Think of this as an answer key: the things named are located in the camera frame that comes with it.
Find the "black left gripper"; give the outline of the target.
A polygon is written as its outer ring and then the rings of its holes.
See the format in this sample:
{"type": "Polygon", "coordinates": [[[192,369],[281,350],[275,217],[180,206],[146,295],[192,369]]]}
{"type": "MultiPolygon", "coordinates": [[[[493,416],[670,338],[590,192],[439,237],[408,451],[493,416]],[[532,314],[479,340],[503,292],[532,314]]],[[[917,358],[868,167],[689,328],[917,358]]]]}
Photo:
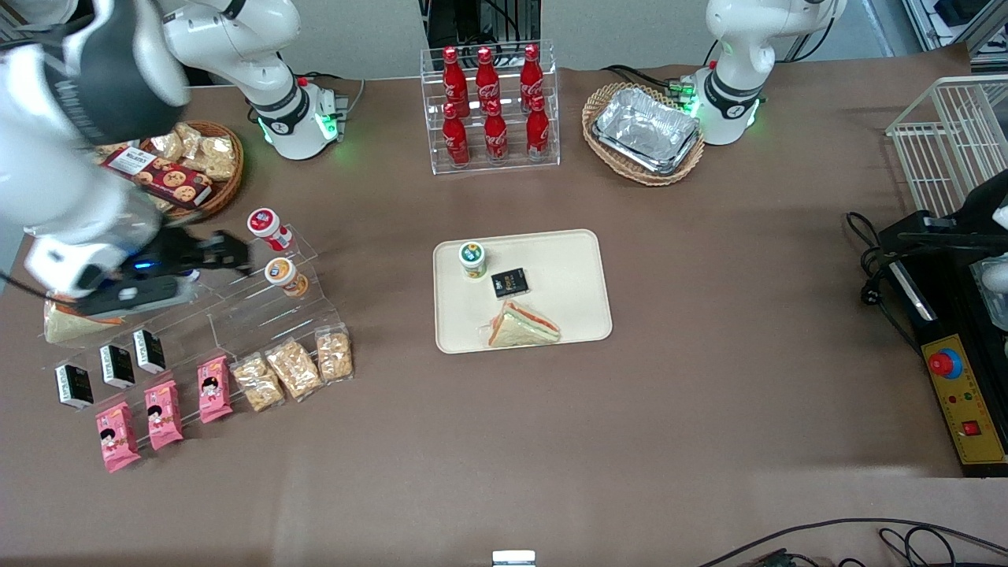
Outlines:
{"type": "Polygon", "coordinates": [[[1007,169],[973,189],[962,204],[962,228],[968,233],[1006,235],[996,219],[998,209],[1006,207],[1007,169]]]}

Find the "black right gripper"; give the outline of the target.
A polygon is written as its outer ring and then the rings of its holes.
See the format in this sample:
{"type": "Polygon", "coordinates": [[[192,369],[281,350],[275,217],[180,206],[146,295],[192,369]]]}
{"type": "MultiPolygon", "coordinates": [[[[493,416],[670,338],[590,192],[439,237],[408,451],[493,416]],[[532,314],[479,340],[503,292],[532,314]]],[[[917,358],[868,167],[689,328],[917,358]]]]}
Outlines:
{"type": "MultiPolygon", "coordinates": [[[[158,233],[125,259],[118,270],[118,281],[150,280],[204,269],[206,252],[202,244],[204,241],[191,233],[158,233]]],[[[242,277],[253,273],[247,243],[228,231],[213,231],[206,238],[206,251],[213,255],[209,269],[230,269],[242,277]]]]}

